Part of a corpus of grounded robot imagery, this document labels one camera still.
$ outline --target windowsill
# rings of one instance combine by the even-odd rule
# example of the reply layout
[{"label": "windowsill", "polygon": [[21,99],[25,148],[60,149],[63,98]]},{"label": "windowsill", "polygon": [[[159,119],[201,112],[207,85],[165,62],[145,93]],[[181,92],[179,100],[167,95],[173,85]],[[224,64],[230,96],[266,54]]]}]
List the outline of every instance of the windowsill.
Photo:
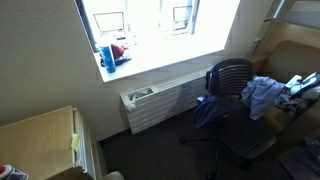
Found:
[{"label": "windowsill", "polygon": [[100,66],[99,53],[94,55],[103,82],[111,82],[224,49],[224,44],[219,46],[218,44],[203,42],[196,36],[184,36],[183,38],[173,37],[157,43],[144,43],[148,46],[130,47],[129,53],[132,60],[117,66],[114,73],[108,73],[105,67]]}]

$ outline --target chair backrest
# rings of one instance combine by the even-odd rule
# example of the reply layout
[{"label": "chair backrest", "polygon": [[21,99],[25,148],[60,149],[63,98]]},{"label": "chair backrest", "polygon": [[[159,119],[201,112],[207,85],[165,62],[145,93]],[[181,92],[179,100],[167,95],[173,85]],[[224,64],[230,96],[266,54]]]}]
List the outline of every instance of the chair backrest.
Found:
[{"label": "chair backrest", "polygon": [[240,95],[252,79],[252,63],[228,59],[215,64],[206,74],[206,89],[212,95]]}]

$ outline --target wall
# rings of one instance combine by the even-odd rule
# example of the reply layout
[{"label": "wall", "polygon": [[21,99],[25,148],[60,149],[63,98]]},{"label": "wall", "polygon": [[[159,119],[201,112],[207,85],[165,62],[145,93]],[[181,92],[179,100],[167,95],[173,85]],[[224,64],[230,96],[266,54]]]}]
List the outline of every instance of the wall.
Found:
[{"label": "wall", "polygon": [[219,54],[103,84],[73,0],[0,1],[0,125],[73,105],[98,140],[128,128],[119,92],[244,56],[272,0],[242,0]]}]

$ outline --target blue bottle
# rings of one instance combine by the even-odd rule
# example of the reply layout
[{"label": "blue bottle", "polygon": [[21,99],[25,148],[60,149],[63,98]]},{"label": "blue bottle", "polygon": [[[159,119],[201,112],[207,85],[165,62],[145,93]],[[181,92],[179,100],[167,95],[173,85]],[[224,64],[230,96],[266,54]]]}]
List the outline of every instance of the blue bottle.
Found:
[{"label": "blue bottle", "polygon": [[113,73],[116,71],[116,65],[114,63],[113,54],[110,45],[103,45],[99,47],[99,51],[106,66],[108,73]]}]

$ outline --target window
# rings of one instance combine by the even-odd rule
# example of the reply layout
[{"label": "window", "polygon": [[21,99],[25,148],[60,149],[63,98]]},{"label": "window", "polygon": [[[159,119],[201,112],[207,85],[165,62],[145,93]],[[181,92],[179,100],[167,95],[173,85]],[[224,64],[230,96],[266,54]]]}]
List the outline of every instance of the window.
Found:
[{"label": "window", "polygon": [[104,39],[137,44],[194,34],[199,0],[77,0],[77,5],[96,52]]}]

